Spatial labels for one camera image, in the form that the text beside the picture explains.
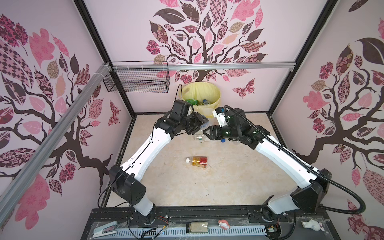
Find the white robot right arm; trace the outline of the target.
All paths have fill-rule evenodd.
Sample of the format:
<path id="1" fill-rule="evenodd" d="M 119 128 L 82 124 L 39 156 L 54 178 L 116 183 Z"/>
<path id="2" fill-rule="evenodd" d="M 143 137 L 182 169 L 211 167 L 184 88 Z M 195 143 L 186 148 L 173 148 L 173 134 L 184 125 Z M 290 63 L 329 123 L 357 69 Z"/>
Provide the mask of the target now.
<path id="1" fill-rule="evenodd" d="M 291 152 L 276 140 L 269 131 L 260 125 L 254 125 L 241 109 L 213 110 L 213 117 L 218 124 L 203 131 L 212 141 L 223 139 L 238 141 L 252 150 L 264 155 L 280 167 L 297 184 L 292 192 L 270 196 L 262 205 L 261 213 L 266 221 L 284 212 L 302 210 L 315 213 L 326 195 L 331 173 L 317 168 L 291 156 Z"/>

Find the blue label bottle white cap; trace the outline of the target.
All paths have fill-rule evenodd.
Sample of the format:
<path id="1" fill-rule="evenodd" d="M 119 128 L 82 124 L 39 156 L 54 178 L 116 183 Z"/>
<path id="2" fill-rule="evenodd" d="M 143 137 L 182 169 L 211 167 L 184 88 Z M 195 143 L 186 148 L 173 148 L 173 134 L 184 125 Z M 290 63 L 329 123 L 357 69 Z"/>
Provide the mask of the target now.
<path id="1" fill-rule="evenodd" d="M 205 119 L 205 120 L 203 120 L 203 122 L 202 122 L 202 124 L 201 124 L 201 126 L 200 126 L 200 130 L 204 130 L 204 129 L 206 129 L 208 126 L 210 125 L 210 121 L 208 120 L 208 119 Z"/>

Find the green soda bottle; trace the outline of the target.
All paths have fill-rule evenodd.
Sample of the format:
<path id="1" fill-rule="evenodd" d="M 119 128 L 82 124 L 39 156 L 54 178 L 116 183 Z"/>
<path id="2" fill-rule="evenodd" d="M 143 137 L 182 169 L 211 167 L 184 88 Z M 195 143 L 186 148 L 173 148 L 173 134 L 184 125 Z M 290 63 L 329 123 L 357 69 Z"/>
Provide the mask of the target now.
<path id="1" fill-rule="evenodd" d="M 198 106 L 199 105 L 199 101 L 195 100 L 195 99 L 188 99 L 186 100 L 189 104 L 191 105 L 195 105 L 195 106 Z"/>

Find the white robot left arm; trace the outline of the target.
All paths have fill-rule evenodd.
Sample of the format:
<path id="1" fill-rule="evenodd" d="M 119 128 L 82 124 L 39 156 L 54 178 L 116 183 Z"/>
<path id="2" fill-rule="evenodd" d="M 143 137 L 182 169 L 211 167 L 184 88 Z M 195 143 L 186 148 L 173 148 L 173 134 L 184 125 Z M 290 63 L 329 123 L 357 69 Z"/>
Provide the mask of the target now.
<path id="1" fill-rule="evenodd" d="M 186 101 L 176 100 L 170 111 L 159 118 L 150 136 L 128 161 L 109 171 L 112 192 L 124 199 L 142 216 L 148 217 L 155 211 L 155 204 L 146 194 L 147 188 L 141 183 L 145 171 L 160 153 L 180 132 L 194 135 L 208 119 L 194 111 Z"/>

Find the red yellow label bottle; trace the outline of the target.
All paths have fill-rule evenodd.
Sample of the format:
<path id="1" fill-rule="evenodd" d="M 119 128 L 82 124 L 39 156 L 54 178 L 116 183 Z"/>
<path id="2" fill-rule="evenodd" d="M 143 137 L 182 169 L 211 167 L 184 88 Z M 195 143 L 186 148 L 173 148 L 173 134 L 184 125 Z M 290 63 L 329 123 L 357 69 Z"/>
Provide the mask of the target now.
<path id="1" fill-rule="evenodd" d="M 208 158 L 203 156 L 193 156 L 186 158 L 186 163 L 194 167 L 206 168 L 208 166 Z"/>

